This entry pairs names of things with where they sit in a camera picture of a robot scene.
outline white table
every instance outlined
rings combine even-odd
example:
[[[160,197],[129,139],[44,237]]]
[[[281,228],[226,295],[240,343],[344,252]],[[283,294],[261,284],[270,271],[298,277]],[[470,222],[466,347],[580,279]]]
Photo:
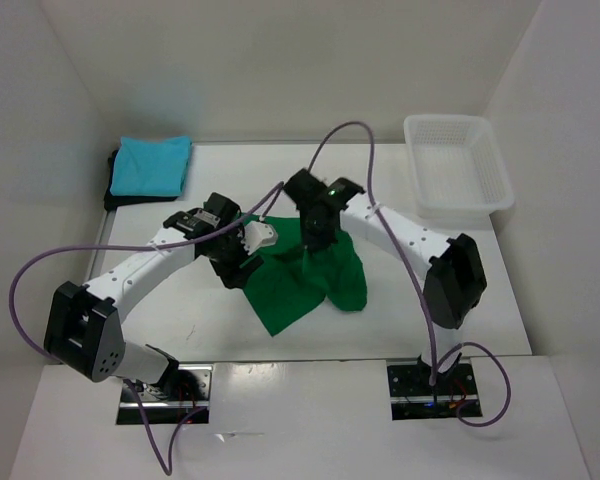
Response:
[[[589,478],[550,363],[502,362],[508,414],[472,429],[455,419],[391,421],[385,362],[217,364],[208,425],[184,427],[176,479],[584,480]],[[502,405],[499,371],[472,360],[485,416]],[[116,426],[120,381],[44,369],[11,480],[163,478],[138,426]],[[172,425],[153,427],[166,450]]]
[[[243,210],[273,185],[305,167],[315,145],[198,146],[186,193],[175,203],[119,208],[110,244],[144,244],[163,220],[197,206],[213,191]],[[367,145],[329,145],[314,173],[328,181],[344,176],[364,185]],[[406,147],[379,145],[375,168],[378,201],[400,212],[413,211]],[[295,216],[283,194],[273,215]],[[498,355],[529,355],[531,350],[489,218],[461,222],[431,221],[449,235],[460,232],[477,242],[488,287],[466,323],[466,339]],[[367,277],[368,305],[359,314],[343,314],[328,302],[272,338],[244,294],[226,290],[206,259],[199,259],[163,282],[129,315],[125,338],[150,343],[183,361],[284,361],[315,359],[405,358],[420,354],[426,341],[424,317],[404,267],[364,241],[355,241]],[[108,269],[128,254],[109,252]],[[469,355],[479,352],[467,351]]]

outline blue cloth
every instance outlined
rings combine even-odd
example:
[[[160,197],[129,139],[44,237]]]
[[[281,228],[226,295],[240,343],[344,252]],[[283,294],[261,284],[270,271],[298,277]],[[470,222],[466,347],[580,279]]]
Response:
[[[111,194],[177,197],[187,179],[191,157],[189,137],[159,143],[122,137],[113,167]]]

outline black cloth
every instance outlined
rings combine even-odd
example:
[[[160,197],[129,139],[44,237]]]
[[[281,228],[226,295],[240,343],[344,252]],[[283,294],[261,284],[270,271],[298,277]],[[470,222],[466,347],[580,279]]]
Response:
[[[173,202],[178,197],[141,197],[141,196],[115,196],[111,195],[111,182],[113,182],[113,167],[116,162],[118,150],[114,150],[107,159],[109,164],[109,185],[104,194],[104,209],[107,212],[126,205],[138,205],[140,203]]]

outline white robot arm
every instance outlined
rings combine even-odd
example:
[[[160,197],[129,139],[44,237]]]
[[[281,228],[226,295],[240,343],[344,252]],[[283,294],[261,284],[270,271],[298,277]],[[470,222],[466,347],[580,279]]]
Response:
[[[309,254],[328,248],[342,229],[399,256],[377,209],[397,237],[419,279],[434,323],[438,358],[459,343],[467,313],[477,305],[486,279],[475,242],[466,235],[451,239],[430,231],[399,213],[372,205],[363,189],[347,179],[327,186],[301,170],[284,186],[300,212],[302,241]],[[214,237],[231,224],[240,208],[216,193],[203,208],[178,212],[147,244],[104,275],[77,286],[71,282],[56,291],[44,347],[52,355],[94,382],[116,375],[168,391],[177,383],[178,361],[150,346],[125,342],[122,323],[135,305],[157,285],[200,255],[211,260],[227,288],[243,288],[262,259],[253,255],[276,242],[275,231],[265,223],[236,226]],[[178,248],[163,248],[187,240],[204,241]],[[452,355],[439,372],[449,370],[459,354]],[[430,344],[421,355],[432,365]]]

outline white wall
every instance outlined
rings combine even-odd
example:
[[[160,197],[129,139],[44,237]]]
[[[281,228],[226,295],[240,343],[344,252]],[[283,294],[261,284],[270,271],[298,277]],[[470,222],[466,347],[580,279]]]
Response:
[[[535,352],[600,479],[600,0],[544,0],[487,109],[517,196],[495,218]]]
[[[35,253],[92,241],[102,216],[103,121],[35,0],[0,0],[0,479],[9,474],[42,361],[15,333],[7,291]],[[44,262],[20,312],[42,341],[55,287],[82,280],[85,257]]]
[[[118,134],[319,139],[481,113],[539,0],[42,0]],[[355,129],[340,138],[364,138]]]

